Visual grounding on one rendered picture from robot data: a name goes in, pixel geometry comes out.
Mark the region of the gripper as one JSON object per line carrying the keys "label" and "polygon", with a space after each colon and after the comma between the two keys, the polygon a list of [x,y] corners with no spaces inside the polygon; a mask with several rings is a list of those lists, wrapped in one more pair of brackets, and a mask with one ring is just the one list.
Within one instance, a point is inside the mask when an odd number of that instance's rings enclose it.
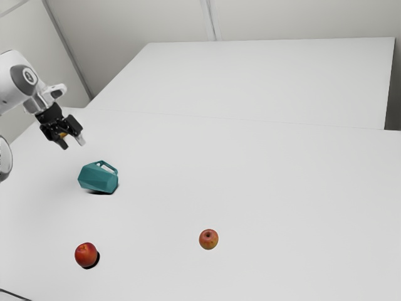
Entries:
{"label": "gripper", "polygon": [[67,150],[68,144],[64,137],[68,134],[73,136],[80,146],[86,144],[82,135],[83,127],[72,115],[65,118],[62,114],[61,107],[54,103],[47,110],[35,115],[36,120],[40,123],[40,130],[49,141],[54,141],[63,150]]}

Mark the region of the teal faceted mug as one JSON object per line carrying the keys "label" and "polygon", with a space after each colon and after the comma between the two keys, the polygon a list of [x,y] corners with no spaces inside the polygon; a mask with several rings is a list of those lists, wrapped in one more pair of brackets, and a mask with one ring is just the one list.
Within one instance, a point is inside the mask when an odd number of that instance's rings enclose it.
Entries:
{"label": "teal faceted mug", "polygon": [[118,187],[118,170],[105,161],[84,165],[78,176],[81,188],[113,194]]}

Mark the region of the red apple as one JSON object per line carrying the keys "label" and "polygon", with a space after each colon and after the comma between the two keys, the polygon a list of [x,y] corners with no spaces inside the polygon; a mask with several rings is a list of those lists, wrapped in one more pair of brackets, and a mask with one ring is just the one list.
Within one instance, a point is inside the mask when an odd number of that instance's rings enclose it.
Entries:
{"label": "red apple", "polygon": [[76,247],[75,261],[82,268],[92,267],[98,259],[98,251],[90,242],[82,243]]}

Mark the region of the yellow-red apple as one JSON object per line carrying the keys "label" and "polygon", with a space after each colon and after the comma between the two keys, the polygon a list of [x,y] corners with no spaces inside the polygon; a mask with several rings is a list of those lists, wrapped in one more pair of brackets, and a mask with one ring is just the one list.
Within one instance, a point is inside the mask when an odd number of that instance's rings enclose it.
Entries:
{"label": "yellow-red apple", "polygon": [[219,242],[219,235],[216,230],[205,229],[199,235],[199,244],[205,250],[212,250]]}

